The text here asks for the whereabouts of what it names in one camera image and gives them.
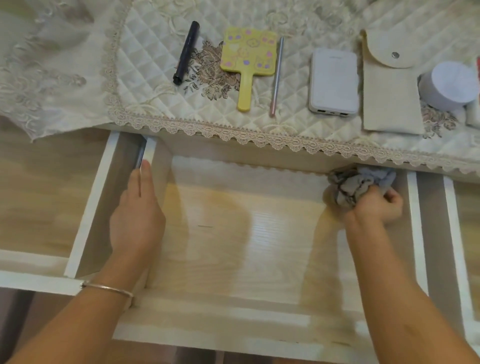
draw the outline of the pen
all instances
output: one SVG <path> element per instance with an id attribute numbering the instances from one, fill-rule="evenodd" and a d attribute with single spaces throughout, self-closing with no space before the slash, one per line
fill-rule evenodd
<path id="1" fill-rule="evenodd" d="M 273 96 L 272 96 L 272 103 L 270 104 L 270 117 L 275 117 L 276 111 L 276 99 L 278 97 L 278 84 L 280 83 L 280 64 L 282 63 L 282 52 L 283 52 L 283 37 L 280 38 L 280 45 L 278 47 L 278 57 L 276 60 L 276 67 L 275 67 L 275 81 L 273 86 Z"/>
<path id="2" fill-rule="evenodd" d="M 198 31 L 200 30 L 200 24 L 197 22 L 192 22 L 190 30 L 185 40 L 185 45 L 181 51 L 180 60 L 177 66 L 177 71 L 173 75 L 173 83 L 177 86 L 181 85 L 183 82 L 183 75 L 187 71 L 188 63 L 190 62 L 190 57 L 192 56 L 193 47 L 195 47 L 195 42 L 197 40 Z"/>

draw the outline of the black marker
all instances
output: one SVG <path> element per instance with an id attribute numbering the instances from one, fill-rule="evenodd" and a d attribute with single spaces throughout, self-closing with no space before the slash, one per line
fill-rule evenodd
<path id="1" fill-rule="evenodd" d="M 195 47 L 195 42 L 197 40 L 198 31 L 200 30 L 200 24 L 197 22 L 192 22 L 190 26 L 190 31 L 188 32 L 187 39 L 185 40 L 185 45 L 180 55 L 180 61 L 177 66 L 177 71 L 173 75 L 173 83 L 177 86 L 181 85 L 183 82 L 183 75 L 187 71 L 188 62 L 192 56 L 193 47 Z"/>

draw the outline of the round container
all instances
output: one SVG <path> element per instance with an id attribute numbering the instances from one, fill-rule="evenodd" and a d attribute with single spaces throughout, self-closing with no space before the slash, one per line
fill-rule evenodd
<path id="1" fill-rule="evenodd" d="M 460 62 L 442 62 L 422 75 L 420 98 L 441 111 L 454 111 L 475 100 L 480 85 L 473 69 Z"/>

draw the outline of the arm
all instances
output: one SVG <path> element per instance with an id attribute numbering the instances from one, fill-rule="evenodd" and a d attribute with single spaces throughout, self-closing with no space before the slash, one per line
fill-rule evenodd
<path id="1" fill-rule="evenodd" d="M 480 358 L 449 326 L 395 254 L 384 225 L 402 214 L 393 189 L 371 187 L 345 215 L 363 308 L 381 364 L 479 364 Z"/>
<path id="2" fill-rule="evenodd" d="M 110 219 L 113 253 L 93 283 L 132 291 L 162 240 L 165 217 L 155 197 L 150 164 L 130 176 Z M 86 287 L 8 364 L 97 363 L 110 342 L 127 297 Z"/>

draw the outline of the silver pen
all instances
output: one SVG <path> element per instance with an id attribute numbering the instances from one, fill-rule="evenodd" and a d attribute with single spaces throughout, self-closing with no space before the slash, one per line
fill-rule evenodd
<path id="1" fill-rule="evenodd" d="M 283 53 L 283 37 L 280 38 L 278 47 L 278 56 L 276 60 L 276 67 L 275 67 L 275 81 L 273 85 L 273 96 L 272 96 L 272 103 L 270 104 L 270 117 L 275 117 L 276 111 L 276 99 L 278 97 L 278 84 L 280 83 L 280 64 L 282 63 L 282 53 Z"/>

